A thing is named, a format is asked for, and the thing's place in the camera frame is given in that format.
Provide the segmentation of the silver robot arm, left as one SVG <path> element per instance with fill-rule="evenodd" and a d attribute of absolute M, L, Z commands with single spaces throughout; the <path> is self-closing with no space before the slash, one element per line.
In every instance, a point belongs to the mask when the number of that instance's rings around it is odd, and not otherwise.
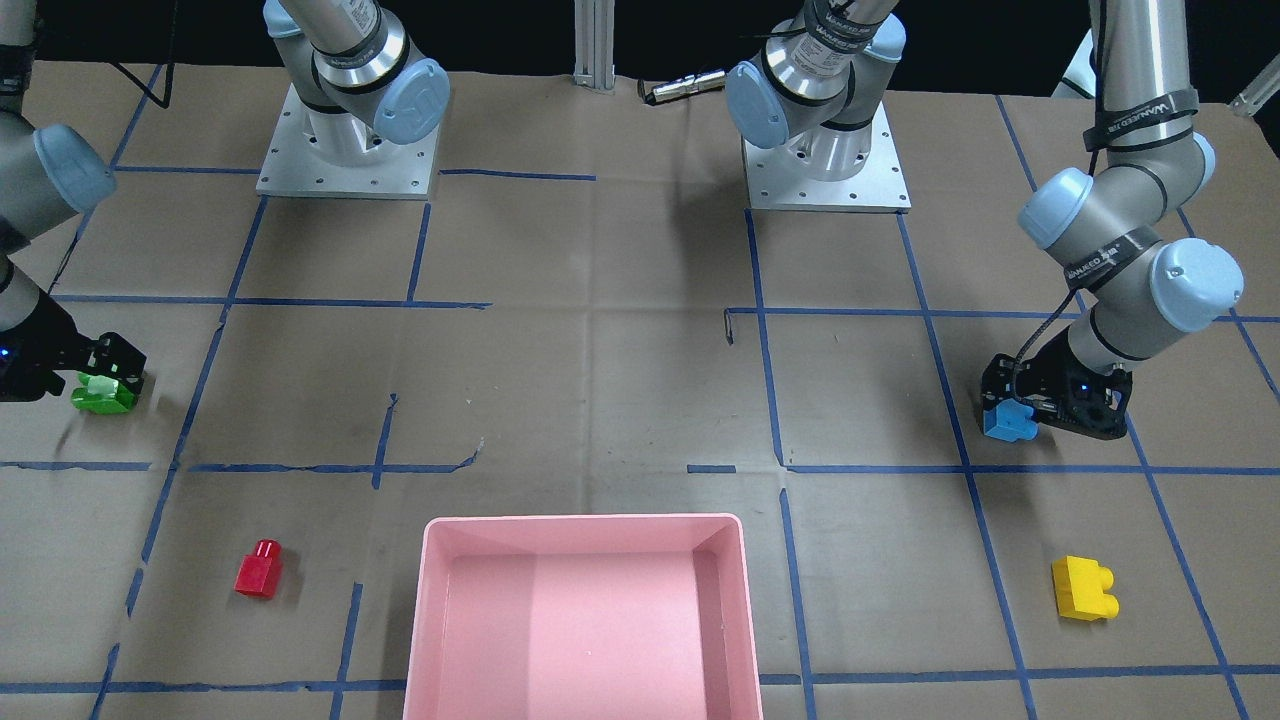
<path fill-rule="evenodd" d="M 861 149 L 901 61 L 892 1 L 806 1 L 726 77 L 730 115 L 763 150 L 849 135 Z M 1097 439 L 1126 434 L 1132 373 L 1239 301 L 1244 275 L 1204 240 L 1164 240 L 1157 223 L 1211 179 L 1216 156 L 1194 128 L 1181 1 L 1091 3 L 1094 122 L 1082 137 L 1102 170 L 1066 168 L 1018 223 L 1062 269 L 1088 313 L 1037 352 L 996 355 L 980 378 L 984 433 L 1034 439 L 1042 425 Z"/>

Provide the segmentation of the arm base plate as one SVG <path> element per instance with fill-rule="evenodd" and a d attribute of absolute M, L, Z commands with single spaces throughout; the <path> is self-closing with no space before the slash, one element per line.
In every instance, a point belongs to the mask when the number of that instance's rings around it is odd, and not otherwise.
<path fill-rule="evenodd" d="M 906 213 L 913 208 L 884 105 L 856 131 L 818 127 L 774 149 L 741 142 L 749 206 Z"/>
<path fill-rule="evenodd" d="M 443 127 L 420 141 L 385 141 L 349 114 L 305 105 L 289 87 L 256 182 L 261 196 L 426 201 Z"/>

